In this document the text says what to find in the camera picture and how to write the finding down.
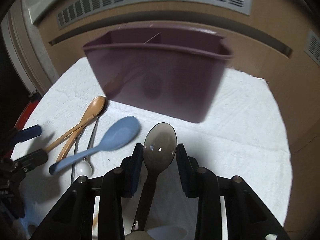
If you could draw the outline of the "long wooden chopstick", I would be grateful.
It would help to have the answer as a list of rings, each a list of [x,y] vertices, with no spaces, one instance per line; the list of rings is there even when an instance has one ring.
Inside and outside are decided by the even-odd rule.
[[[50,152],[52,149],[54,149],[57,145],[59,145],[61,142],[63,142],[69,135],[71,135],[73,132],[75,132],[80,127],[86,126],[91,120],[93,120],[97,115],[92,115],[86,118],[85,120],[79,122],[76,126],[72,127],[70,130],[65,132],[63,135],[61,135],[59,138],[57,138],[54,142],[52,142],[48,147],[44,149],[47,153]]]

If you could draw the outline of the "blue plastic rice spoon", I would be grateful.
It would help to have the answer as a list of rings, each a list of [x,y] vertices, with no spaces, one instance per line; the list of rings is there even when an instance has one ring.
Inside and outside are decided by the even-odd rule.
[[[55,175],[83,158],[101,151],[114,151],[131,142],[140,131],[140,123],[134,116],[126,116],[115,122],[104,134],[99,144],[76,155],[62,159],[49,168],[49,174]]]

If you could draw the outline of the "smoky translucent plastic spoon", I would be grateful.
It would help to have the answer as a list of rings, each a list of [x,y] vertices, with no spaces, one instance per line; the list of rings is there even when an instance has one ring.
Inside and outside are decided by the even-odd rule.
[[[143,146],[143,160],[148,174],[133,220],[132,232],[144,230],[155,194],[158,176],[172,163],[176,147],[176,132],[170,124],[161,122],[148,132]]]

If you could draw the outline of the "thin metal utensil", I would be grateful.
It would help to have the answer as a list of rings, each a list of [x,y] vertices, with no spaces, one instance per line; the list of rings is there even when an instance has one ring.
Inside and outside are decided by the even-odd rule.
[[[82,134],[83,134],[83,131],[77,136],[75,140],[73,155],[76,155],[78,153],[79,141]],[[75,163],[72,164],[70,185],[73,184],[74,180],[75,180]]]

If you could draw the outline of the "small white-bowled metal spoon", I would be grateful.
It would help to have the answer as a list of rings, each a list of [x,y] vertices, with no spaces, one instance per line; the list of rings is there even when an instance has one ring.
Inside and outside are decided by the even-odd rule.
[[[97,118],[97,120],[94,124],[93,131],[91,133],[91,137],[90,137],[88,147],[87,147],[88,149],[93,147],[94,138],[95,138],[95,134],[96,134],[97,127],[98,127],[98,121],[99,121],[99,118]],[[89,163],[89,161],[86,158],[84,158],[84,159],[82,159],[82,161],[80,161],[76,165],[75,172],[78,176],[90,177],[93,174],[93,168],[92,168],[92,165]]]

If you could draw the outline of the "wooden spoon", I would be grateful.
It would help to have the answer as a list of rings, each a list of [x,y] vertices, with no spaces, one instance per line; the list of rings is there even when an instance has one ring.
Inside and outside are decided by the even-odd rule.
[[[71,133],[71,135],[68,137],[67,142],[65,143],[64,147],[62,148],[61,152],[59,153],[57,157],[57,162],[64,159],[71,147],[73,146],[76,138],[81,134],[83,129],[86,127],[86,125],[93,120],[96,116],[98,116],[99,113],[102,112],[103,108],[106,105],[106,98],[104,96],[97,96],[95,97],[87,109],[85,110],[80,123],[82,124],[81,127],[77,128],[74,132]]]

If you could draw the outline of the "maroon plastic utensil caddy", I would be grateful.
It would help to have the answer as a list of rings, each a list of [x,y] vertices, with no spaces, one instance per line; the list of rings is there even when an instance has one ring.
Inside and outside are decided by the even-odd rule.
[[[233,56],[211,30],[163,23],[109,30],[83,51],[108,99],[196,124]]]

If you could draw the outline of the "small grey vent grille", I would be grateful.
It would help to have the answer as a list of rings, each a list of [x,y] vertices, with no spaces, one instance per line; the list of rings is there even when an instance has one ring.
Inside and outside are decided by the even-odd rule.
[[[320,66],[320,42],[319,37],[310,29],[306,38],[304,51]]]

